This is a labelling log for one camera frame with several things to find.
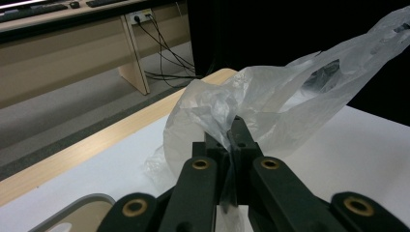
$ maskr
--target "table surface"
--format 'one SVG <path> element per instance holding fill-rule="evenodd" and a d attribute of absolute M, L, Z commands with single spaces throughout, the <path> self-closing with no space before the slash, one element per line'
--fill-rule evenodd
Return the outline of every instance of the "table surface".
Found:
<path fill-rule="evenodd" d="M 235 73 L 223 69 L 203 80 L 221 84 Z M 0 182 L 0 224 L 6 231 L 27 231 L 87 194 L 114 200 L 137 191 L 159 195 L 144 161 L 161 146 L 167 116 L 182 93 Z M 409 226 L 409 138 L 409 127 L 345 106 L 283 161 L 322 199 L 356 191 Z"/>

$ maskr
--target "desk leg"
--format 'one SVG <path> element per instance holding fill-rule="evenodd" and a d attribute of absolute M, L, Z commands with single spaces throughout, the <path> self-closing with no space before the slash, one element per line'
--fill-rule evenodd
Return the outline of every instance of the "desk leg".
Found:
<path fill-rule="evenodd" d="M 129 20 L 121 15 L 124 31 L 131 51 L 132 60 L 121 67 L 119 67 L 120 75 L 122 75 L 132 86 L 134 86 L 141 94 L 147 95 L 150 93 L 147 78 L 140 61 L 140 55 L 136 46 L 135 35 L 132 32 L 132 25 Z"/>

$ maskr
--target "screw hole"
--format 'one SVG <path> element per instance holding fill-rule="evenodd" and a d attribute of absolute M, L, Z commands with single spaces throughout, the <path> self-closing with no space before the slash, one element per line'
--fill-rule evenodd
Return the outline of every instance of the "screw hole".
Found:
<path fill-rule="evenodd" d="M 277 169 L 279 168 L 279 164 L 272 160 L 272 159 L 264 159 L 262 160 L 262 166 L 266 169 Z"/>
<path fill-rule="evenodd" d="M 209 167 L 209 162 L 205 159 L 199 159 L 192 164 L 192 167 L 198 170 L 206 169 Z"/>
<path fill-rule="evenodd" d="M 357 197 L 348 197 L 343 201 L 344 206 L 356 215 L 370 217 L 374 214 L 373 207 L 368 204 L 364 199 Z"/>
<path fill-rule="evenodd" d="M 130 218 L 140 216 L 147 210 L 147 207 L 147 202 L 144 199 L 133 199 L 124 205 L 123 214 Z"/>

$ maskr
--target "desk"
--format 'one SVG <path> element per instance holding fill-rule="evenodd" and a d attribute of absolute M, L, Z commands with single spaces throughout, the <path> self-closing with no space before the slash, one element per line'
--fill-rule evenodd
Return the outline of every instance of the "desk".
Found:
<path fill-rule="evenodd" d="M 97 8 L 85 2 L 79 9 L 0 23 L 0 108 L 116 68 L 141 94 L 150 93 L 139 62 L 143 47 L 126 14 L 174 1 L 128 0 Z M 189 37 L 186 30 L 175 31 Z"/>
<path fill-rule="evenodd" d="M 235 73 L 224 69 L 203 80 L 221 84 Z M 27 231 L 90 193 L 114 200 L 137 191 L 159 195 L 143 161 L 161 145 L 167 115 L 182 91 L 0 182 L 0 224 L 6 231 Z M 409 137 L 408 127 L 345 106 L 283 160 L 322 199 L 356 191 L 410 225 Z"/>

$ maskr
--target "floor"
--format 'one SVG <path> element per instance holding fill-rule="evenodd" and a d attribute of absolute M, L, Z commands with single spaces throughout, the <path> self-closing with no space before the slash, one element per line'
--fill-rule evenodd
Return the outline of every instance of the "floor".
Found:
<path fill-rule="evenodd" d="M 193 64 L 190 43 L 171 50 L 181 57 L 178 60 Z M 157 53 L 143 58 L 145 72 L 194 76 L 194 72 L 175 64 L 178 60 L 171 52 L 165 51 L 162 56 Z M 0 181 L 178 91 L 190 81 L 148 78 L 150 94 L 144 96 L 117 70 L 111 70 L 0 109 Z"/>

